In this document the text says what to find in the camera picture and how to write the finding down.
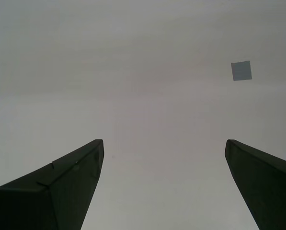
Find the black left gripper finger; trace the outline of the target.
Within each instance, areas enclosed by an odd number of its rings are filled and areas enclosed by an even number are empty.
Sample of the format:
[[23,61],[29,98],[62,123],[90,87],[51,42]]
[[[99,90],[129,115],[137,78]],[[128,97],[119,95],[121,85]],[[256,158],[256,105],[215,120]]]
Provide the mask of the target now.
[[96,139],[0,186],[0,230],[80,230],[103,159]]
[[234,139],[225,158],[258,228],[286,230],[286,161]]

